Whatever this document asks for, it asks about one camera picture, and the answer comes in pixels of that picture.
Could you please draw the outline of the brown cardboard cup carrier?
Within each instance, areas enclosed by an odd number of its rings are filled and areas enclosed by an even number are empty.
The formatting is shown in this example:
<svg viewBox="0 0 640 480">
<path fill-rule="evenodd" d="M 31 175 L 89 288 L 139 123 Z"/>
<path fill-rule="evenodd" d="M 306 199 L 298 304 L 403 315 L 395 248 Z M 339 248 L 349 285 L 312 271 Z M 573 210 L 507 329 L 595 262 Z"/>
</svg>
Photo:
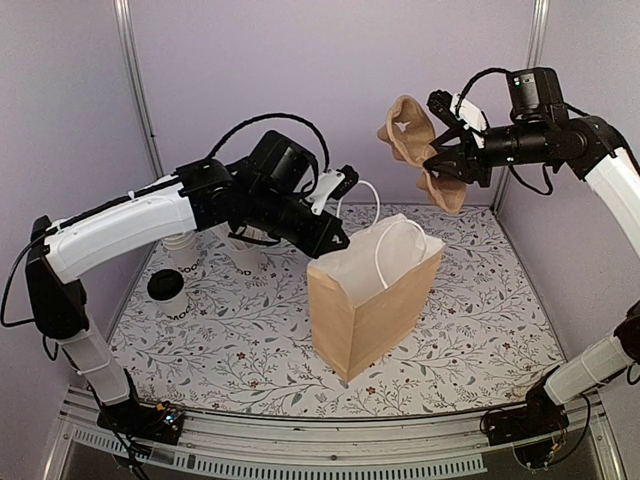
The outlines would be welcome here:
<svg viewBox="0 0 640 480">
<path fill-rule="evenodd" d="M 387 111 L 376 137 L 387 144 L 396 161 L 419 169 L 416 186 L 426 193 L 432 204 L 446 214 L 458 214 L 466 199 L 466 184 L 445 174 L 435 174 L 423 167 L 436 155 L 431 142 L 435 129 L 419 102 L 409 95 L 399 96 Z"/>
</svg>

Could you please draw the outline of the brown paper bag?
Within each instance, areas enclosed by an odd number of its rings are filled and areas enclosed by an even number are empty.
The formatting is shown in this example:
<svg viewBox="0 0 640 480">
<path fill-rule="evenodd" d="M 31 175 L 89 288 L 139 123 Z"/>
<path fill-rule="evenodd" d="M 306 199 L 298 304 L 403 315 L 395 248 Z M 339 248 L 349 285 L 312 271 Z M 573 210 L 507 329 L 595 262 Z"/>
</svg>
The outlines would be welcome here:
<svg viewBox="0 0 640 480">
<path fill-rule="evenodd" d="M 307 266 L 312 343 L 346 383 L 395 347 L 416 326 L 445 249 L 403 214 L 376 215 L 353 233 L 347 249 Z"/>
</svg>

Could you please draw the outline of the black cup lid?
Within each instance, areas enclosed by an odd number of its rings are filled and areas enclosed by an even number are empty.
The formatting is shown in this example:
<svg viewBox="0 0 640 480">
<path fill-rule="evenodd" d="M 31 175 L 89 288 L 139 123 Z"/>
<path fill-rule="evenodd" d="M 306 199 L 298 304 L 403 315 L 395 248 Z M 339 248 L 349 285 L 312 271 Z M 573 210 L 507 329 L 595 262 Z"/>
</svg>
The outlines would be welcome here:
<svg viewBox="0 0 640 480">
<path fill-rule="evenodd" d="M 184 288 L 182 274 L 173 269 L 155 272 L 147 283 L 147 293 L 154 301 L 168 301 L 178 296 Z"/>
</svg>

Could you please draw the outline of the white paper coffee cup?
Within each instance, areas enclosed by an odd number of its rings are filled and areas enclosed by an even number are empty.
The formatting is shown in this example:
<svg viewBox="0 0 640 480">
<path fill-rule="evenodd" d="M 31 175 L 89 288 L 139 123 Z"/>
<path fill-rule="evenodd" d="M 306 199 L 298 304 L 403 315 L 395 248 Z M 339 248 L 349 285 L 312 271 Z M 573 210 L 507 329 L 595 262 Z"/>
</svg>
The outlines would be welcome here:
<svg viewBox="0 0 640 480">
<path fill-rule="evenodd" d="M 165 320 L 184 320 L 190 313 L 189 298 L 183 291 L 169 299 L 153 298 L 153 302 L 158 308 L 161 318 Z"/>
</svg>

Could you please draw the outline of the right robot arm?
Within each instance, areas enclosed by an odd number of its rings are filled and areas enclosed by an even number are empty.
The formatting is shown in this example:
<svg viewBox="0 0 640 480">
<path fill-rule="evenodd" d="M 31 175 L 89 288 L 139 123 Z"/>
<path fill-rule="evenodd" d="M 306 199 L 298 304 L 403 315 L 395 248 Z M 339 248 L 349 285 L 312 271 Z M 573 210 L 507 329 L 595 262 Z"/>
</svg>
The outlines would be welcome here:
<svg viewBox="0 0 640 480">
<path fill-rule="evenodd" d="M 490 126 L 467 99 L 473 85 L 493 73 L 504 76 L 509 90 L 511 122 L 506 126 Z M 488 68 L 459 94 L 431 92 L 427 107 L 447 127 L 431 143 L 436 154 L 423 163 L 428 172 L 487 188 L 498 167 L 539 164 L 548 180 L 568 166 L 601 199 L 632 248 L 639 247 L 639 163 L 615 127 L 564 100 L 554 69 Z M 633 305 L 611 334 L 528 391 L 517 427 L 524 435 L 539 435 L 554 422 L 555 406 L 606 384 L 638 361 L 639 307 Z"/>
</svg>

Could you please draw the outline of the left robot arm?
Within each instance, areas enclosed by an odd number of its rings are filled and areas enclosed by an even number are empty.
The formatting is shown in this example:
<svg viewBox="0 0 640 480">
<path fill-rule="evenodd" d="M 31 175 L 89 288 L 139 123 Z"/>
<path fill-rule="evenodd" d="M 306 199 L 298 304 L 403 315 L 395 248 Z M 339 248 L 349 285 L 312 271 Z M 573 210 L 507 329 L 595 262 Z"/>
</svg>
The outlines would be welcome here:
<svg viewBox="0 0 640 480">
<path fill-rule="evenodd" d="M 221 163 L 215 152 L 177 168 L 155 183 L 66 220 L 37 219 L 16 259 L 25 271 L 31 322 L 70 357 L 111 419 L 128 434 L 148 426 L 148 412 L 103 337 L 92 330 L 82 276 L 122 254 L 173 235 L 230 227 L 245 240 L 248 228 L 264 244 L 287 241 L 310 258 L 347 247 L 341 220 L 329 213 L 358 182 L 345 166 L 330 168 L 315 155 L 270 130 L 245 157 Z"/>
</svg>

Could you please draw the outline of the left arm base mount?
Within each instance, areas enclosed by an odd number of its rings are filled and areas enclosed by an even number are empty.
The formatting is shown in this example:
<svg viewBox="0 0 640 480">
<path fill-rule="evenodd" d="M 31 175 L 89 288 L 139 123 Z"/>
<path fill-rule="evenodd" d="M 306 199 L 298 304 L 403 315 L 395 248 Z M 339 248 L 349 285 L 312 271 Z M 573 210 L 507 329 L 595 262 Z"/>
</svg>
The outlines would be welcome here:
<svg viewBox="0 0 640 480">
<path fill-rule="evenodd" d="M 117 404 L 106 405 L 93 386 L 89 385 L 99 408 L 97 425 L 110 430 L 130 458 L 135 454 L 151 454 L 151 449 L 137 443 L 136 439 L 175 446 L 184 425 L 184 409 L 169 401 L 161 401 L 153 406 L 143 404 L 129 373 L 125 374 L 129 396 Z"/>
</svg>

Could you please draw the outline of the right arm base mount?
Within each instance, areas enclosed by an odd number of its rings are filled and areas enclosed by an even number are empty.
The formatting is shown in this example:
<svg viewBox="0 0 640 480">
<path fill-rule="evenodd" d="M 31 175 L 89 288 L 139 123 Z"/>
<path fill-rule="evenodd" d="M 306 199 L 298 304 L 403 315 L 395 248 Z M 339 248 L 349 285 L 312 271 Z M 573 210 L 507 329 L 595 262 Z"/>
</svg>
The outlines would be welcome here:
<svg viewBox="0 0 640 480">
<path fill-rule="evenodd" d="M 517 447 L 516 460 L 529 469 L 549 466 L 564 445 L 569 420 L 563 406 L 556 405 L 543 386 L 533 387 L 525 396 L 525 405 L 514 409 L 496 408 L 480 420 L 480 431 L 491 446 L 545 439 Z"/>
</svg>

